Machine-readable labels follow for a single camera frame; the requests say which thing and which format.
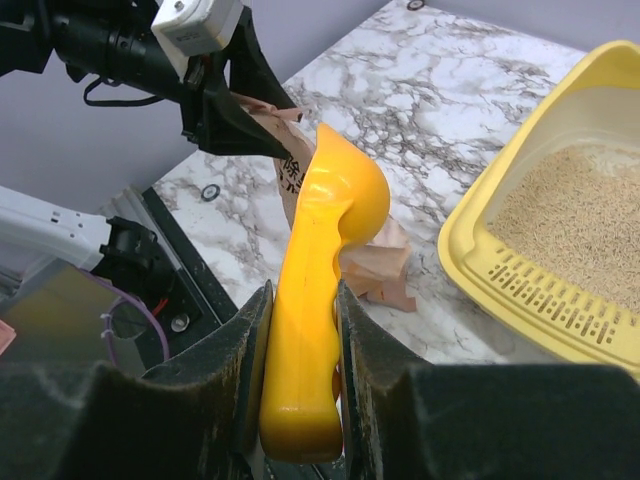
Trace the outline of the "orange plastic scoop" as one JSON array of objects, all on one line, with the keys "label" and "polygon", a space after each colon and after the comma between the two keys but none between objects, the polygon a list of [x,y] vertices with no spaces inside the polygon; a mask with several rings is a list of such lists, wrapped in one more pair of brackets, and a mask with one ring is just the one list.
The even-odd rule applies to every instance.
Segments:
[{"label": "orange plastic scoop", "polygon": [[282,263],[271,314],[259,413],[266,455],[296,464],[341,455],[336,407],[341,343],[335,301],[340,278],[329,271],[329,249],[305,240]]}]

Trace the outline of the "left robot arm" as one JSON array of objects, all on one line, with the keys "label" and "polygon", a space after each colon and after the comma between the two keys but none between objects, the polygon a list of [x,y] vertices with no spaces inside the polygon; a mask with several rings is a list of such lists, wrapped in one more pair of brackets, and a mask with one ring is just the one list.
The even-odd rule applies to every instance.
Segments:
[{"label": "left robot arm", "polygon": [[[80,99],[44,76],[63,64]],[[99,180],[154,160],[167,173],[196,151],[288,157],[244,109],[296,107],[269,67],[240,1],[5,1],[1,71],[41,76],[27,99]]]}]

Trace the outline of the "pink cat litter bag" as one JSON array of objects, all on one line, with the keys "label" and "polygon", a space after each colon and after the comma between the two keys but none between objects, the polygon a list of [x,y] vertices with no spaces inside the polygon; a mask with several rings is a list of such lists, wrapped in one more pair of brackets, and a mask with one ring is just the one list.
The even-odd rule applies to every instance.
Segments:
[{"label": "pink cat litter bag", "polygon": [[356,296],[405,312],[416,301],[405,291],[411,248],[390,218],[390,190],[379,166],[349,140],[319,124],[310,141],[294,127],[302,111],[245,95],[236,100],[289,152],[276,159],[279,193],[291,229],[284,263],[305,240],[329,249],[329,271]]}]

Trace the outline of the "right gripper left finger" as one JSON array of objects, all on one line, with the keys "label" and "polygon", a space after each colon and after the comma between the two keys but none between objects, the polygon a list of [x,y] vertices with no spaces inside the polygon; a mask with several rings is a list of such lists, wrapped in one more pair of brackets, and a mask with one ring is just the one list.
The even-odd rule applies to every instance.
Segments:
[{"label": "right gripper left finger", "polygon": [[273,290],[141,377],[104,362],[1,368],[5,479],[259,479]]}]

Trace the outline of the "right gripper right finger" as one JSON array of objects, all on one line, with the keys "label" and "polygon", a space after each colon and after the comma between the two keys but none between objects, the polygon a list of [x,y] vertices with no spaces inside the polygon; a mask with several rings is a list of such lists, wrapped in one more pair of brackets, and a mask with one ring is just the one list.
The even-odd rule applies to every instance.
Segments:
[{"label": "right gripper right finger", "polygon": [[337,294],[350,479],[635,479],[639,386],[594,364],[433,365]]}]

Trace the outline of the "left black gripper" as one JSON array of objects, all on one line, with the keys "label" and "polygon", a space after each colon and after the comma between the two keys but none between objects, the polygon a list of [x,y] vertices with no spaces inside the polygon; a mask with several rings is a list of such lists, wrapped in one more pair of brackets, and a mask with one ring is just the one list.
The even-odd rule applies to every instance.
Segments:
[{"label": "left black gripper", "polygon": [[234,94],[295,107],[261,50],[250,7],[191,4],[177,27],[177,46],[189,60],[182,79],[197,91],[182,99],[182,134],[191,143],[218,156],[290,157]]}]

